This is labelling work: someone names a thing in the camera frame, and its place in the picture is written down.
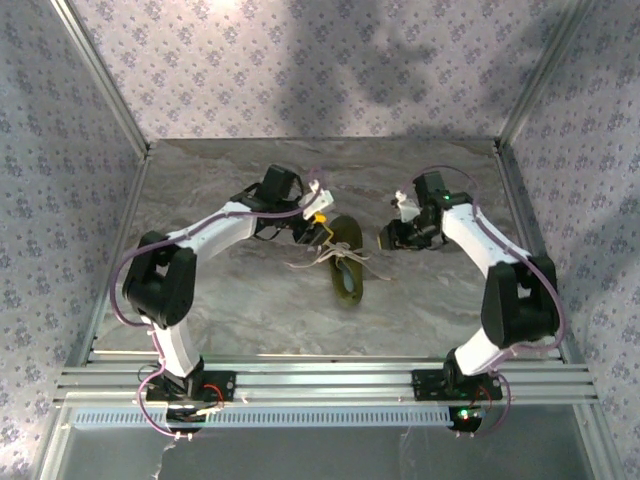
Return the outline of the olive green canvas shoe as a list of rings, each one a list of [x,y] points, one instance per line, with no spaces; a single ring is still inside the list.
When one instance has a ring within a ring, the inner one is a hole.
[[[353,249],[363,247],[363,236],[357,220],[349,215],[341,215],[333,219],[329,228],[334,232],[331,243],[346,242]],[[363,297],[364,282],[362,268],[351,260],[346,261],[349,268],[356,271],[356,282],[353,283],[347,274],[338,271],[333,261],[328,262],[334,294],[338,303],[345,308],[355,307]]]

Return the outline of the aluminium table edge bar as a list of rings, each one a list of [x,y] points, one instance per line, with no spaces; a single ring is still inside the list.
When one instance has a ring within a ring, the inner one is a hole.
[[[512,147],[508,143],[495,140],[493,148],[522,245],[535,256],[547,255],[547,247]],[[553,305],[561,307],[560,330],[555,340],[555,345],[565,363],[582,363],[584,357],[575,343],[568,313],[560,299],[557,287],[555,288],[555,294],[551,296]]]
[[[107,263],[103,268],[100,282],[97,287],[96,297],[93,300],[90,313],[81,324],[78,337],[72,344],[70,355],[65,362],[66,367],[84,367],[92,350],[92,346],[104,320],[108,305],[110,304],[110,287],[113,284],[112,274],[122,259],[127,244],[127,238],[139,203],[141,190],[146,178],[148,164],[152,157],[152,146],[149,145],[136,163],[135,175],[128,190],[126,203],[122,214],[118,217],[115,236],[107,245]]]

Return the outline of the black right controller board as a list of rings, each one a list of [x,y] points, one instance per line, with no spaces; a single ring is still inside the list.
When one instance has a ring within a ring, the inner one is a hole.
[[[449,429],[458,434],[475,435],[480,429],[486,410],[482,406],[451,406]]]

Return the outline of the black controller board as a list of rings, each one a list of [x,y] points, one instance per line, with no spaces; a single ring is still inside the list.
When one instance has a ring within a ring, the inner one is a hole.
[[[165,415],[167,429],[172,434],[181,435],[196,434],[206,419],[207,414],[198,408],[178,404],[170,404]]]
[[[451,406],[449,429],[458,434],[475,435],[480,429],[486,410],[482,406]]]

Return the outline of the black left controller board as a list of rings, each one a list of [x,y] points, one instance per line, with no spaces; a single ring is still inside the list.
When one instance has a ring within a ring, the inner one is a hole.
[[[178,404],[170,404],[165,415],[167,429],[172,434],[181,435],[196,434],[206,419],[207,414],[198,408]]]

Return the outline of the aluminium mounting rail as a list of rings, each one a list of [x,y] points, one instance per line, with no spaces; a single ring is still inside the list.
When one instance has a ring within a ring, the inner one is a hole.
[[[85,365],[64,368],[54,399],[130,404],[154,359],[149,352],[94,351]],[[441,372],[442,364],[410,356],[213,355],[206,358],[204,368],[234,373],[234,406],[354,406],[411,403],[413,372]],[[516,405],[598,400],[584,364],[565,363],[558,357],[518,359],[502,364],[499,371],[511,388],[507,396]]]

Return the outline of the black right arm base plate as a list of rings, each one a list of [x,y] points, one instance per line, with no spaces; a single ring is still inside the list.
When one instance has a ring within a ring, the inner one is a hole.
[[[451,380],[442,369],[417,369],[411,371],[411,387],[416,401],[471,402],[503,398],[500,382],[487,374]]]

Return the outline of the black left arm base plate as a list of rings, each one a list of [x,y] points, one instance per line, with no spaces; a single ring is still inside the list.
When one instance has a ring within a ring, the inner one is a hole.
[[[236,384],[235,371],[201,370],[185,378],[171,373],[152,379],[146,387],[146,399],[166,402],[231,402]]]

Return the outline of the aluminium frame post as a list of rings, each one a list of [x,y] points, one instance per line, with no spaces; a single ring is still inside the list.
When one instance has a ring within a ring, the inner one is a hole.
[[[496,138],[498,149],[514,144],[595,3],[596,0],[563,0],[547,41]]]
[[[77,49],[94,84],[103,96],[119,127],[124,132],[137,156],[144,159],[149,151],[149,144],[120,93],[106,62],[102,59],[91,33],[82,20],[73,0],[48,0],[48,2],[62,22],[67,35]]]

